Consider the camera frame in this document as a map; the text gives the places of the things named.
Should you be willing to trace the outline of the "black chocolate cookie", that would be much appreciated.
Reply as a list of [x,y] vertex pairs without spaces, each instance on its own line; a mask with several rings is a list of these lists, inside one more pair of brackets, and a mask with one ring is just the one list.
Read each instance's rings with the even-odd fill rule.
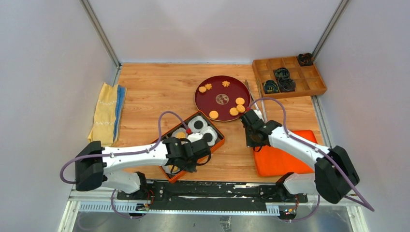
[[210,143],[213,141],[213,134],[207,132],[203,135],[203,139],[207,142]]
[[204,127],[203,121],[196,120],[194,121],[193,127],[196,131],[200,131]]

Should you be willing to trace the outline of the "orange cookie box tray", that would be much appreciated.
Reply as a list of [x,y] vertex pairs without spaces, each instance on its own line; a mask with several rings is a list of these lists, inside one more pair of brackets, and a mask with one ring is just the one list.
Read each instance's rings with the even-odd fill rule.
[[[214,123],[212,123],[210,121],[209,118],[206,117],[206,115],[202,112],[202,111],[198,111],[195,114],[191,115],[190,117],[186,118],[184,120],[184,123],[180,122],[177,125],[175,125],[173,128],[171,128],[170,130],[168,130],[167,132],[164,132],[162,134],[162,139],[164,138],[169,138],[171,137],[171,134],[178,128],[184,127],[184,124],[186,124],[188,126],[188,122],[194,118],[195,116],[202,116],[208,123],[208,126],[211,126],[218,134],[218,138],[217,141],[215,143],[214,146],[210,146],[211,152],[214,153],[216,150],[218,150],[222,145],[224,145],[225,143],[225,136],[221,133],[221,131],[214,125]],[[162,166],[159,167],[159,169],[162,171],[162,173],[164,174],[165,178],[171,182],[174,183],[177,180],[179,180],[181,177],[183,177],[186,172],[185,171],[180,171],[179,173],[175,174],[175,175],[169,175],[166,174],[165,171],[162,169]]]

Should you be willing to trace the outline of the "orange box lid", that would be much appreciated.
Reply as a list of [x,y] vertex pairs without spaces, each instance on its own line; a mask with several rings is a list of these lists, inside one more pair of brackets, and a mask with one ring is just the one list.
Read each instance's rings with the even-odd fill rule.
[[283,176],[289,172],[297,174],[314,172],[308,165],[283,150],[271,146],[258,146],[252,150],[259,176]]

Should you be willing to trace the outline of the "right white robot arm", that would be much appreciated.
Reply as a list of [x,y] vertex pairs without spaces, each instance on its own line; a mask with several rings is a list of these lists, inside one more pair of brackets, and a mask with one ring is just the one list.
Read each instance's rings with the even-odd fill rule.
[[257,146],[270,146],[282,150],[303,162],[314,172],[287,173],[279,181],[276,195],[288,202],[296,194],[320,195],[329,203],[339,203],[355,190],[360,177],[347,153],[335,146],[329,148],[311,142],[273,120],[264,122],[259,112],[249,110],[240,116],[246,137]]

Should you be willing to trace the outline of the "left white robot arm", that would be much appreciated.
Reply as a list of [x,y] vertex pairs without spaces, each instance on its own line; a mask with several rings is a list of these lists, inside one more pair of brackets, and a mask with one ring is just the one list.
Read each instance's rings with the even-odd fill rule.
[[142,174],[127,173],[124,169],[140,166],[176,166],[195,172],[198,160],[211,155],[204,139],[166,138],[160,142],[132,147],[103,147],[101,142],[89,143],[75,157],[75,189],[91,191],[99,187],[130,193],[144,199],[148,186]]

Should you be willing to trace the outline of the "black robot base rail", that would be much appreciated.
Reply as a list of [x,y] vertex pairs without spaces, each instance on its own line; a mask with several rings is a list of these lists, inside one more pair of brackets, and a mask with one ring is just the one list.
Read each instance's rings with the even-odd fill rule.
[[305,194],[285,193],[275,184],[149,180],[145,190],[114,194],[116,209],[131,215],[147,213],[270,215],[294,212],[307,203]]

